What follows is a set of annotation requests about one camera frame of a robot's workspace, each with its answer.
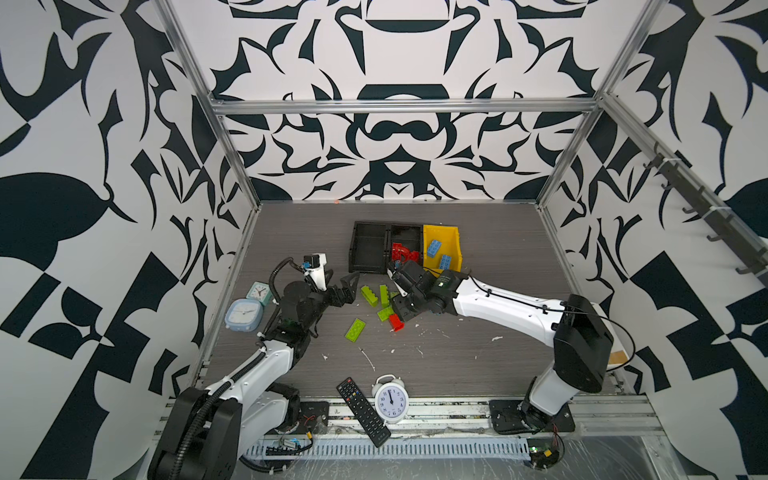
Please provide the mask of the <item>red arch lego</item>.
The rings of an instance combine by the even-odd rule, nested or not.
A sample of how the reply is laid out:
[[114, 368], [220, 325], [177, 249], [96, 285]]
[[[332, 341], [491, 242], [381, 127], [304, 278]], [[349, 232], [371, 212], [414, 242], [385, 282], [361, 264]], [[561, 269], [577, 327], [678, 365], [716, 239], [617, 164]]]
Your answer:
[[395, 263], [404, 264], [408, 261], [416, 262], [421, 265], [421, 252], [418, 249], [412, 250], [402, 243], [393, 242], [391, 245], [391, 260]]

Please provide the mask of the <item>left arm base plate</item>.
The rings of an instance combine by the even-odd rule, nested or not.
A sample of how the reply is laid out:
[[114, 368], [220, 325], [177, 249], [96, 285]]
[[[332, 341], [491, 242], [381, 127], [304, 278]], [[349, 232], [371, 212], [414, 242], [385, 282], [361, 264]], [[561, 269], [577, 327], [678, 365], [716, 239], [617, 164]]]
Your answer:
[[268, 435], [299, 435], [307, 432], [322, 434], [327, 431], [330, 404], [327, 401], [302, 401], [299, 406], [290, 406], [287, 419]]

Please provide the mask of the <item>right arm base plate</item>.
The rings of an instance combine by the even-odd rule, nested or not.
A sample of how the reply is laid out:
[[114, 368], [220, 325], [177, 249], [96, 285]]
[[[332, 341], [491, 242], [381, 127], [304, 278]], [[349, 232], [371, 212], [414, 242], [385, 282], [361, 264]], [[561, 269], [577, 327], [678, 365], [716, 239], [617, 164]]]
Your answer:
[[531, 406], [526, 400], [490, 400], [488, 403], [492, 429], [500, 435], [537, 434], [544, 432], [573, 433], [576, 430], [570, 405], [565, 404], [556, 415]]

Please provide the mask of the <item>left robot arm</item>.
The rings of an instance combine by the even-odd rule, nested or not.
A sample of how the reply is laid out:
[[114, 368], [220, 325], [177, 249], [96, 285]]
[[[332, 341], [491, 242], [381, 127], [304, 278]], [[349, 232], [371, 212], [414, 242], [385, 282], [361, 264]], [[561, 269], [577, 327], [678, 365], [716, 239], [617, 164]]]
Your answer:
[[298, 424], [297, 389], [279, 383], [302, 358], [329, 307], [356, 300], [360, 276], [320, 287], [311, 275], [289, 283], [258, 337], [258, 348], [231, 374], [175, 400], [150, 462], [150, 479], [229, 479], [266, 433]]

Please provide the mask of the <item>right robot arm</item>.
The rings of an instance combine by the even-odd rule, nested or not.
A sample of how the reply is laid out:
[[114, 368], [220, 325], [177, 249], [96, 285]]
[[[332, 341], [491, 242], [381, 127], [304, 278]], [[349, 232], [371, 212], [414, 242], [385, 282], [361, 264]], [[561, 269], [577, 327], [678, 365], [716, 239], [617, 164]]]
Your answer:
[[542, 431], [578, 393], [599, 393], [614, 337], [593, 304], [572, 294], [547, 300], [497, 288], [450, 269], [435, 273], [414, 261], [392, 265], [399, 294], [395, 314], [407, 322], [425, 312], [471, 317], [523, 333], [553, 349], [553, 360], [532, 380], [517, 406], [513, 430]]

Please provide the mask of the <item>small red lego brick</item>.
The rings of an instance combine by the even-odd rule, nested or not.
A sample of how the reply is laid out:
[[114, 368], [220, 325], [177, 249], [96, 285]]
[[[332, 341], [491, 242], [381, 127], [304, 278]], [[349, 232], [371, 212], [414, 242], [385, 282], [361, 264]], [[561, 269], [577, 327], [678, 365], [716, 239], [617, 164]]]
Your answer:
[[400, 317], [397, 314], [390, 315], [388, 318], [388, 321], [390, 323], [390, 326], [393, 332], [398, 332], [405, 327], [404, 322], [400, 319]]

